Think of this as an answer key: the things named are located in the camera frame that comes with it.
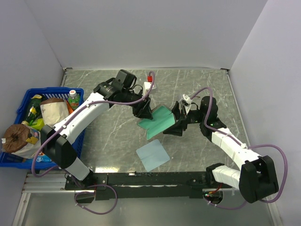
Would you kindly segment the grey felt glasses case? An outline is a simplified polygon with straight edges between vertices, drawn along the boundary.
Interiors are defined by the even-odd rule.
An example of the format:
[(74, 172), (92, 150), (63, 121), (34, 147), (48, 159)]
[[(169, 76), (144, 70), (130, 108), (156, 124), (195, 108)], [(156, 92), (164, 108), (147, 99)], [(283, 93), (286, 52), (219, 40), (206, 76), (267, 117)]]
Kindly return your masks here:
[(146, 139), (150, 140), (157, 134), (163, 132), (167, 128), (176, 123), (176, 119), (172, 111), (164, 106), (159, 105), (152, 111), (153, 119), (141, 119), (137, 125), (146, 130)]

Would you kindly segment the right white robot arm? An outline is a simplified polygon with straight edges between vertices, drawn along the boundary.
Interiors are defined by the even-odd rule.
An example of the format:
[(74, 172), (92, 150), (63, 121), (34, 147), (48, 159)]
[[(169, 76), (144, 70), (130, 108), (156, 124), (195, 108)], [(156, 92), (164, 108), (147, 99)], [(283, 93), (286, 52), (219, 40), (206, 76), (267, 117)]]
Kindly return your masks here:
[(273, 160), (267, 155), (259, 155), (235, 138), (218, 118), (216, 99), (203, 97), (195, 110), (191, 109), (193, 104), (187, 95), (177, 101), (172, 108), (176, 123), (163, 133), (181, 137), (189, 124), (199, 124), (203, 136), (221, 148), (238, 166), (238, 169), (232, 169), (216, 163), (207, 167), (206, 184), (217, 187), (222, 183), (236, 188), (248, 203), (279, 192)]

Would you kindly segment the light blue cleaning cloth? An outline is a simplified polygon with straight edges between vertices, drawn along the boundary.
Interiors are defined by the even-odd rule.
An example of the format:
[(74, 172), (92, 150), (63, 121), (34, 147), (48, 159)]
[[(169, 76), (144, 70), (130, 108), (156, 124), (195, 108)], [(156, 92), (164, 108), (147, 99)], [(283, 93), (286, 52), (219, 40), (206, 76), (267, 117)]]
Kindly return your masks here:
[(147, 172), (170, 160), (169, 155), (158, 139), (140, 147), (136, 150), (136, 153)]

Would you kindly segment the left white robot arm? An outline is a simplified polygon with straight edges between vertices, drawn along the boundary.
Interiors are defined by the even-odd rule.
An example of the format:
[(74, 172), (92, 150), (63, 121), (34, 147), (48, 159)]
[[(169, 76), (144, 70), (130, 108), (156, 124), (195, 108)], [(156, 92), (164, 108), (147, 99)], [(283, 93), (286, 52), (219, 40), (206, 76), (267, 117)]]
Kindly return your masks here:
[(58, 167), (66, 170), (76, 178), (76, 184), (88, 189), (93, 183), (91, 170), (79, 159), (72, 147), (80, 133), (100, 114), (114, 105), (132, 107), (133, 115), (139, 119), (152, 119), (149, 97), (155, 82), (149, 88), (134, 92), (137, 77), (119, 70), (115, 78), (99, 83), (73, 113), (54, 126), (45, 125), (40, 134), (40, 150)]

